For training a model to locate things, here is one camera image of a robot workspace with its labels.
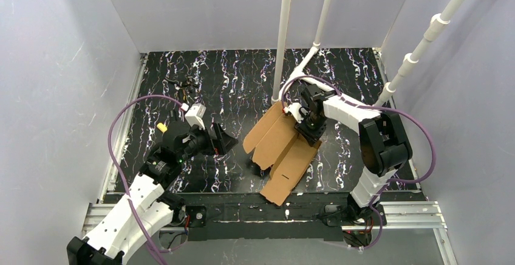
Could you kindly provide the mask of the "brown cardboard box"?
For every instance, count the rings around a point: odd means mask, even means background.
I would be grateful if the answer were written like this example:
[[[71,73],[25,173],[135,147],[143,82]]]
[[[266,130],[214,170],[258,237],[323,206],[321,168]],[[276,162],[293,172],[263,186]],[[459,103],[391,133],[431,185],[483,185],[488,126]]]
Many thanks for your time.
[[[260,194],[282,205],[297,186],[321,146],[309,145],[295,130],[296,120],[285,115],[280,102],[273,104],[245,136],[243,148],[261,170],[270,168],[270,178]]]

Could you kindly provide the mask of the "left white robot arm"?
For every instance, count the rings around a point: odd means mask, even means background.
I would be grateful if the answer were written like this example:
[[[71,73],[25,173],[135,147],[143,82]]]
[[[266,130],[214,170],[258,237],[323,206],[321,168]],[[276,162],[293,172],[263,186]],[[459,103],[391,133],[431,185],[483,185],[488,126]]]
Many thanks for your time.
[[[68,243],[69,264],[126,264],[153,234],[170,224],[183,199],[168,192],[187,159],[223,156],[238,140],[220,124],[159,123],[162,140],[150,150],[128,192],[84,237]]]

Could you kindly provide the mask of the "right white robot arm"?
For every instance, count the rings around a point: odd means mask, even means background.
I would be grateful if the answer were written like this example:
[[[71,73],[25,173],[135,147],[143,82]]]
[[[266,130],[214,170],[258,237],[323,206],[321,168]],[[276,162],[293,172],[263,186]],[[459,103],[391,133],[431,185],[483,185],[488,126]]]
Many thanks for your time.
[[[325,217],[339,213],[348,220],[363,218],[378,202],[380,190],[408,163],[412,148],[398,114],[379,111],[336,91],[324,91],[315,84],[306,86],[297,108],[295,129],[313,146],[324,134],[327,119],[354,130],[360,139],[362,174],[344,208],[330,209]]]

